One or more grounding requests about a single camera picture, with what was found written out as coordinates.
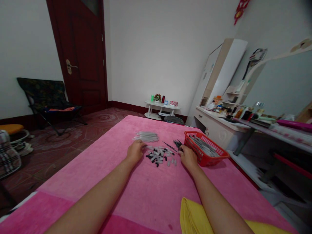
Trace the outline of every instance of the red plastic basket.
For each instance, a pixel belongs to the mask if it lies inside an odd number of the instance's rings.
[[[213,166],[216,165],[218,162],[222,161],[223,159],[230,157],[228,152],[226,152],[224,149],[222,149],[220,146],[218,146],[216,143],[210,140],[205,134],[200,132],[188,132],[188,131],[185,131],[184,134],[185,134],[184,144],[195,152],[197,156],[197,162],[200,166],[202,167]],[[210,157],[207,154],[205,154],[190,137],[194,135],[202,139],[208,145],[215,148],[216,152],[220,157]]]

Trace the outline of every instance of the yellow towel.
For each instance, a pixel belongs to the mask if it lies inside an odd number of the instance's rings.
[[[255,234],[289,234],[270,224],[245,221]],[[181,201],[180,224],[183,234],[214,233],[203,206],[186,198]]]

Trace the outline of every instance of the mirror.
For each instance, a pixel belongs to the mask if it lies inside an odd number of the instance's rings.
[[[263,102],[264,114],[298,115],[312,101],[312,51],[268,60],[250,76],[243,105]]]

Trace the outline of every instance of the black trash can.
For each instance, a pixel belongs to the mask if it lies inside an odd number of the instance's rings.
[[[183,120],[175,116],[166,116],[165,122],[184,125]]]

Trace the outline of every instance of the pink towel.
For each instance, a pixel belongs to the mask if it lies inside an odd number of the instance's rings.
[[[156,132],[159,142],[153,146],[174,146],[173,140],[184,142],[184,131],[198,131],[182,125],[127,116],[67,166],[45,182],[38,190],[77,201],[125,158],[136,132]],[[179,213],[182,197],[200,202],[195,185],[180,157],[177,166],[161,164],[158,168],[144,157],[113,211],[140,225],[163,233],[180,233]],[[245,219],[273,224],[294,231],[291,225],[269,204],[229,160],[204,168],[205,174],[224,197]]]
[[[38,192],[0,224],[0,233],[43,233],[73,204],[72,201]],[[106,219],[99,233],[159,234],[116,215]]]

